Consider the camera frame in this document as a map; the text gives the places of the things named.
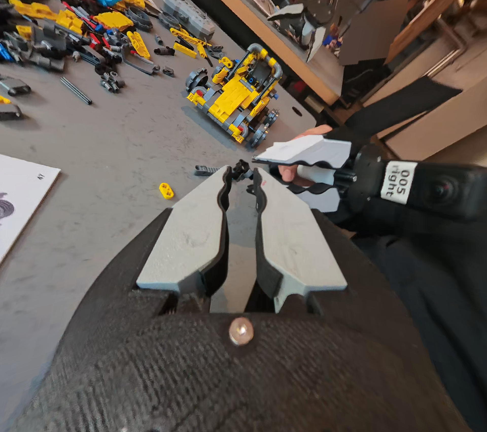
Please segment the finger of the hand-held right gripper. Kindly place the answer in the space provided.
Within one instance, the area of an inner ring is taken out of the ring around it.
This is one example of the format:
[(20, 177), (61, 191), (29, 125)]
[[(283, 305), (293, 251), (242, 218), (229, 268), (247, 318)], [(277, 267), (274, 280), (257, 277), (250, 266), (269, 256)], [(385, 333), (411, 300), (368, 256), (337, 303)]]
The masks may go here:
[(308, 204), (311, 209), (320, 212), (335, 212), (340, 203), (339, 191), (332, 185), (311, 185), (303, 187), (291, 185), (291, 192)]
[(253, 156), (252, 160), (255, 163), (283, 166), (338, 169), (348, 161), (351, 150), (350, 141), (329, 139), (323, 135), (307, 135), (287, 142), (276, 142)]

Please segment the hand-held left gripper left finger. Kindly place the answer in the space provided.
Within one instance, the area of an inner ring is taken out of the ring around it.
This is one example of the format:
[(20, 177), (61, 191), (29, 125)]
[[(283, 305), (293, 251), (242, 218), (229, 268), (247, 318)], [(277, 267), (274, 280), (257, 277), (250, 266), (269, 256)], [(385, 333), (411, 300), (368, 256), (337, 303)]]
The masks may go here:
[(231, 186), (232, 168), (225, 165), (174, 204), (137, 277), (139, 289), (211, 297), (222, 287)]

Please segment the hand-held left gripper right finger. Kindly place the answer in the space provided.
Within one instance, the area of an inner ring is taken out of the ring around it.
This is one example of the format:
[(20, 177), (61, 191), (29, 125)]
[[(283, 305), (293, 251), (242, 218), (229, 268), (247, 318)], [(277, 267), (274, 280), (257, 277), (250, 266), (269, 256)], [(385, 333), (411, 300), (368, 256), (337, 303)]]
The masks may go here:
[(288, 297), (343, 291), (340, 270), (317, 216), (321, 215), (262, 168), (254, 170), (255, 236), (260, 289), (279, 313)]

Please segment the small black connector assembly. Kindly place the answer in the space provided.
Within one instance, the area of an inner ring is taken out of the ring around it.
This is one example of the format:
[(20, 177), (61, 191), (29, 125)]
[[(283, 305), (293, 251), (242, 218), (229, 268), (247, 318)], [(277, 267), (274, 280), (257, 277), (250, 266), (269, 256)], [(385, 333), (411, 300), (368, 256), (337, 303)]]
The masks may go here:
[(232, 169), (232, 179), (234, 181), (253, 180), (253, 174), (253, 169), (243, 159), (240, 159)]

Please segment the grey desk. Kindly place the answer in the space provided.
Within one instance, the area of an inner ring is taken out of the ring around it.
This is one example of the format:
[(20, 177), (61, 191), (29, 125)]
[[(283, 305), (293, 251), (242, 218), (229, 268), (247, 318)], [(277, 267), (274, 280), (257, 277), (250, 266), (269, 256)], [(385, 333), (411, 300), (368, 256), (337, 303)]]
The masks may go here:
[(67, 62), (64, 76), (93, 103), (34, 66), (1, 64), (22, 79), (25, 119), (1, 123), (1, 154), (61, 170), (57, 182), (1, 265), (1, 431), (30, 402), (82, 297), (108, 263), (174, 201), (202, 181), (197, 164), (222, 167), (252, 151), (235, 143), (186, 100), (185, 80), (207, 65), (155, 57), (175, 77), (122, 63), (126, 86), (101, 87), (94, 68)]

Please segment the person's right hand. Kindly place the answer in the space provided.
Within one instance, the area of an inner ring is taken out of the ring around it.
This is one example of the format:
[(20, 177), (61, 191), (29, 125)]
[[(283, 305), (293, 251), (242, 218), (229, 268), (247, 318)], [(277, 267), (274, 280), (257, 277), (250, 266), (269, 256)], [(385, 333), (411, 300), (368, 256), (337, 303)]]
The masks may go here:
[[(314, 128), (308, 129), (307, 131), (304, 131), (303, 133), (295, 136), (293, 139), (299, 139), (301, 137), (305, 136), (310, 136), (310, 135), (324, 135), (330, 131), (332, 131), (333, 128), (327, 124), (322, 124), (318, 125)], [(303, 179), (297, 174), (297, 165), (293, 166), (284, 166), (284, 165), (279, 165), (278, 170), (281, 175), (281, 178), (283, 182), (288, 183), (288, 184), (295, 184), (303, 187), (309, 187), (311, 186), (312, 182), (308, 179)]]

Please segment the yellow toy vehicle model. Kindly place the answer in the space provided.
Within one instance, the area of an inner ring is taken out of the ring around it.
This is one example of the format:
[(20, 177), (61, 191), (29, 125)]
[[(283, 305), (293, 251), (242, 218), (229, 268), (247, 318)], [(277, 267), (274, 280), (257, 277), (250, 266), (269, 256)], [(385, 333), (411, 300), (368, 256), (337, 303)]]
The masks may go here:
[(256, 148), (279, 116), (269, 103), (279, 97), (282, 75), (277, 60), (253, 43), (238, 60), (221, 58), (211, 75), (205, 68), (193, 71), (187, 100), (237, 143)]

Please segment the wood-edged table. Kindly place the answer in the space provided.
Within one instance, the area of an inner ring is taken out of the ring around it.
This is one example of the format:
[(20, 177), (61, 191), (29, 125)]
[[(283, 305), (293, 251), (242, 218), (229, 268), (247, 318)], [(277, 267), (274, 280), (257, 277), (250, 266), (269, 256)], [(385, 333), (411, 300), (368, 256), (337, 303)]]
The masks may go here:
[(343, 67), (330, 51), (320, 47), (307, 62), (306, 52), (266, 20), (251, 0), (220, 0), (268, 49), (300, 77), (327, 104), (341, 94)]

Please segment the person's black clothing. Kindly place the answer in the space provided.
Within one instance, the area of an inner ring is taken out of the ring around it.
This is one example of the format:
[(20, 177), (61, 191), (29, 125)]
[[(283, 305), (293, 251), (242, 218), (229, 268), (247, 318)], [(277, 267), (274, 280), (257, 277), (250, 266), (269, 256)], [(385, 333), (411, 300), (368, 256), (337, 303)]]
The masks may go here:
[(473, 431), (486, 431), (486, 215), (453, 221), (379, 209), (338, 222), (409, 311), (441, 381)]

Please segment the dark grey board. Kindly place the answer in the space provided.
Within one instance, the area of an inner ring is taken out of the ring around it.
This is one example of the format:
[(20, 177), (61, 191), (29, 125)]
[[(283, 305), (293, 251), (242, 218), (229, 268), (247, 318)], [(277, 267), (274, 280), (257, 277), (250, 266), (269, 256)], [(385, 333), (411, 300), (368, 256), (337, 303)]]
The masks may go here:
[(374, 2), (351, 20), (339, 53), (341, 66), (384, 59), (400, 31), (409, 0)]

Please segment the idle hand-held gripper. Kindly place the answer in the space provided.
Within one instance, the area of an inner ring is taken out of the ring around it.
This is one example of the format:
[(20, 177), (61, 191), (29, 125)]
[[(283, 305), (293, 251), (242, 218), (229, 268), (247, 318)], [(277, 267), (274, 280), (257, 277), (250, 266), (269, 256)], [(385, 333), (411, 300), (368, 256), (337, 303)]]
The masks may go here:
[(309, 63), (322, 46), (333, 15), (332, 3), (305, 0), (277, 9), (267, 21), (274, 23), (284, 35), (294, 38), (299, 47), (307, 51), (306, 62)]

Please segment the grey battery box piece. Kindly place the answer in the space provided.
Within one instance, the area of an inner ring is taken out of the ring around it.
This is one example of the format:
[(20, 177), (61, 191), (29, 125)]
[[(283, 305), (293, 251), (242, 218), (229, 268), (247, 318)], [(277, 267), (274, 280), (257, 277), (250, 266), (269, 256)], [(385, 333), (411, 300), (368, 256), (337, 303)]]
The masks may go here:
[(215, 24), (209, 16), (189, 0), (162, 0), (163, 17), (171, 16), (196, 38), (210, 42)]

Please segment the black axle rod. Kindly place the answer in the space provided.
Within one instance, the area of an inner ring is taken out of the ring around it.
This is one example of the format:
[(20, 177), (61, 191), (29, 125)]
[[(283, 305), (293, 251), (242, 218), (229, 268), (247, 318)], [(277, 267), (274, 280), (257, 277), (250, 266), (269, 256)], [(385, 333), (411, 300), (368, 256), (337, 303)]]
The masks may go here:
[(87, 95), (85, 95), (78, 87), (76, 87), (72, 82), (70, 82), (65, 77), (60, 78), (60, 82), (67, 88), (71, 93), (73, 93), (78, 99), (82, 100), (86, 105), (92, 105), (93, 101)]

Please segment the grey oval connector piece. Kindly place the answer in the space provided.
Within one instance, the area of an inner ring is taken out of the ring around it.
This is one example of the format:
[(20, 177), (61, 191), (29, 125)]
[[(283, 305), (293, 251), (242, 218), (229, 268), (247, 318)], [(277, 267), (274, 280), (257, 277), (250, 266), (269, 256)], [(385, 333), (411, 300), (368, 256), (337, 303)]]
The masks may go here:
[(32, 89), (20, 79), (1, 75), (1, 91), (8, 96), (17, 97), (29, 95)]

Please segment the pile of building pieces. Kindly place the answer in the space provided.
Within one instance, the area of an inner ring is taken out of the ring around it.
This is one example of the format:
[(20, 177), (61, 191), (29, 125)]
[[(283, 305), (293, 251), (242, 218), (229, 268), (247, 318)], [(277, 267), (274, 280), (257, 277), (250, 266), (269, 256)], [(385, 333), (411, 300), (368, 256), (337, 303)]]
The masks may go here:
[(154, 50), (161, 56), (175, 52), (200, 56), (212, 67), (210, 57), (225, 57), (222, 47), (211, 45), (189, 33), (163, 10), (142, 9), (123, 1), (105, 8), (95, 0), (8, 0), (7, 9), (29, 20), (29, 26), (16, 26), (5, 33), (3, 57), (9, 61), (30, 61), (47, 70), (64, 69), (64, 56), (82, 58), (94, 66), (101, 85), (118, 92), (124, 85), (116, 79), (116, 65), (123, 62), (147, 75), (157, 75), (161, 68), (150, 59), (150, 51), (140, 35), (151, 32), (156, 18), (174, 36), (174, 47), (159, 41)]

